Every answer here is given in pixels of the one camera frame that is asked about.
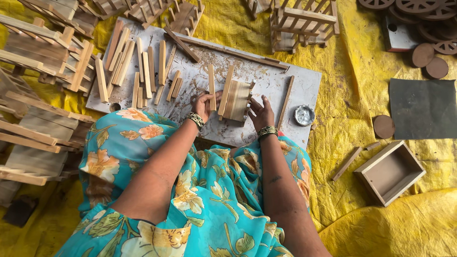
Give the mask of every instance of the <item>woman's left hand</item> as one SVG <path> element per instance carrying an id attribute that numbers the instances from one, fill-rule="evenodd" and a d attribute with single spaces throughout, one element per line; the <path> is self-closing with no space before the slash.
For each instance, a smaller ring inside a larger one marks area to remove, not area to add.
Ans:
<path id="1" fill-rule="evenodd" d="M 216 98 L 216 108 L 219 108 L 219 103 L 222 98 L 222 90 L 217 91 L 215 96 L 207 94 L 207 92 L 201 93 L 197 99 L 192 103 L 192 111 L 198 114 L 203 122 L 206 123 L 211 115 L 209 100 L 211 98 Z"/>

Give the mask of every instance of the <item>bangle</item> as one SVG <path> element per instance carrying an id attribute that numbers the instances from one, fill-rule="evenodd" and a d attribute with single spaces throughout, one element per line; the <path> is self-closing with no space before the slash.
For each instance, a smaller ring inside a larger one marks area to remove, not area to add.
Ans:
<path id="1" fill-rule="evenodd" d="M 195 122 L 195 124 L 197 124 L 198 130 L 200 131 L 202 130 L 203 125 L 205 125 L 203 119 L 195 112 L 188 113 L 186 118 L 191 119 L 193 122 Z"/>
<path id="2" fill-rule="evenodd" d="M 266 126 L 257 133 L 259 139 L 268 134 L 275 134 L 278 136 L 278 129 L 275 126 Z"/>

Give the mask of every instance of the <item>woman's right hand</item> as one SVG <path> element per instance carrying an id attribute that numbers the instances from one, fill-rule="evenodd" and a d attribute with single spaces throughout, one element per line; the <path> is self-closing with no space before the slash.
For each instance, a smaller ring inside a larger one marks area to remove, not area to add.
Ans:
<path id="1" fill-rule="evenodd" d="M 259 132 L 264 127 L 275 125 L 275 114 L 271 109 L 270 102 L 266 96 L 262 95 L 263 106 L 259 104 L 254 98 L 251 98 L 251 110 L 255 113 L 249 112 L 252 123 L 256 132 Z"/>

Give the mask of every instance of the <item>tattoo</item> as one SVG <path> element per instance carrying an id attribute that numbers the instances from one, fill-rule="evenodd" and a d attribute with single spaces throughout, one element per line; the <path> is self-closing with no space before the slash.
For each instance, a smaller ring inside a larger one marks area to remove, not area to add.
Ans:
<path id="1" fill-rule="evenodd" d="M 274 177 L 272 180 L 270 180 L 270 184 L 271 184 L 271 183 L 274 183 L 274 182 L 276 182 L 276 181 L 278 181 L 278 180 L 280 180 L 280 179 L 282 179 L 281 176 L 276 176 L 276 177 Z"/>

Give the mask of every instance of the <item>small metal tin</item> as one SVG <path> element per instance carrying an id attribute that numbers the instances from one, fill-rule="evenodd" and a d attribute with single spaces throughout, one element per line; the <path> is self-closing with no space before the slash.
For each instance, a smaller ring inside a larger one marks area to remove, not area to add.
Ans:
<path id="1" fill-rule="evenodd" d="M 298 125 L 303 127 L 311 125 L 315 117 L 314 110 L 308 105 L 300 105 L 293 112 L 293 118 Z"/>

